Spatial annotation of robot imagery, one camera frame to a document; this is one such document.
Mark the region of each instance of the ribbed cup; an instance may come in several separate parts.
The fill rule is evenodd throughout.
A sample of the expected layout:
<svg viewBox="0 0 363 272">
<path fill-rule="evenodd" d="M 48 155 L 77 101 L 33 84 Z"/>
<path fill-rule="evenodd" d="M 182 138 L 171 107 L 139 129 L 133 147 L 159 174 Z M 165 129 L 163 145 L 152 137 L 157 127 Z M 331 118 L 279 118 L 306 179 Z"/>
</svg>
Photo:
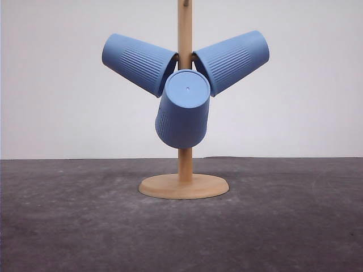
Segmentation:
<svg viewBox="0 0 363 272">
<path fill-rule="evenodd" d="M 155 120 L 159 138 L 174 148 L 189 148 L 206 133 L 210 86 L 197 71 L 179 70 L 167 80 Z"/>
<path fill-rule="evenodd" d="M 174 71 L 176 52 L 119 34 L 112 34 L 102 51 L 102 62 L 149 93 L 160 97 Z"/>
<path fill-rule="evenodd" d="M 265 38 L 258 31 L 221 41 L 193 52 L 196 69 L 210 83 L 213 97 L 252 73 L 269 59 Z"/>
</svg>

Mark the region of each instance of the white backdrop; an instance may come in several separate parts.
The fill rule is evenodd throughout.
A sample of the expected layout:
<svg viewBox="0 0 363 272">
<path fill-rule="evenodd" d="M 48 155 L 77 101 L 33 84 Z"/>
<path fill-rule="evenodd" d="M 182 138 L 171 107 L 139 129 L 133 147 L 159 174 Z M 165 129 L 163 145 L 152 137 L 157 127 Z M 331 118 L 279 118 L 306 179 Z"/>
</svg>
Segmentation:
<svg viewBox="0 0 363 272">
<path fill-rule="evenodd" d="M 176 157 L 159 99 L 101 62 L 115 32 L 176 50 L 176 0 L 1 8 L 3 159 Z M 254 29 L 270 61 L 211 99 L 194 157 L 363 156 L 363 1 L 195 0 L 195 49 Z"/>
</svg>

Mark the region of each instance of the wooden stand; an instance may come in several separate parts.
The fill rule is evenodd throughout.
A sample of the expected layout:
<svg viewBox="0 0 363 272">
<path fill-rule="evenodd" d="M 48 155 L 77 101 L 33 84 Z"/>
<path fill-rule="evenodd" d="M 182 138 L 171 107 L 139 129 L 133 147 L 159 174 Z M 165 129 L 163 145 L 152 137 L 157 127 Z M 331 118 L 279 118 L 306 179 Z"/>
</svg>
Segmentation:
<svg viewBox="0 0 363 272">
<path fill-rule="evenodd" d="M 193 1 L 178 0 L 178 69 L 192 68 Z M 193 174 L 192 148 L 178 150 L 178 174 L 144 179 L 138 189 L 151 197 L 195 199 L 214 197 L 228 192 L 221 177 Z"/>
</svg>

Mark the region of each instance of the concrete floor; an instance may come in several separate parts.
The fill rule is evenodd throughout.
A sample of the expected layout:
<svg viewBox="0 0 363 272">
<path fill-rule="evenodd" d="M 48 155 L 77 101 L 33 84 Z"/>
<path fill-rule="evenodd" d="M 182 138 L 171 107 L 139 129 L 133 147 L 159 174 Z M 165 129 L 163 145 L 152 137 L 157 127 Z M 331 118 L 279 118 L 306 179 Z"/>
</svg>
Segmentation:
<svg viewBox="0 0 363 272">
<path fill-rule="evenodd" d="M 363 159 L 195 159 L 230 184 L 150 198 L 175 159 L 2 161 L 2 269 L 363 271 Z"/>
</svg>

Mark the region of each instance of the wooden pole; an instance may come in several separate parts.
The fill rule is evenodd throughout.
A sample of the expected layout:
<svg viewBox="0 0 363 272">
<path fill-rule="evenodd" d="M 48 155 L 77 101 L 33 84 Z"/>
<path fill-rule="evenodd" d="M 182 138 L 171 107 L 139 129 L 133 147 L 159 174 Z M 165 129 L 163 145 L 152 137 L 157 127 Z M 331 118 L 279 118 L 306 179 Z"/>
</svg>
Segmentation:
<svg viewBox="0 0 363 272">
<path fill-rule="evenodd" d="M 178 0 L 178 70 L 192 68 L 193 0 Z M 179 182 L 192 182 L 192 148 L 178 149 Z"/>
</svg>

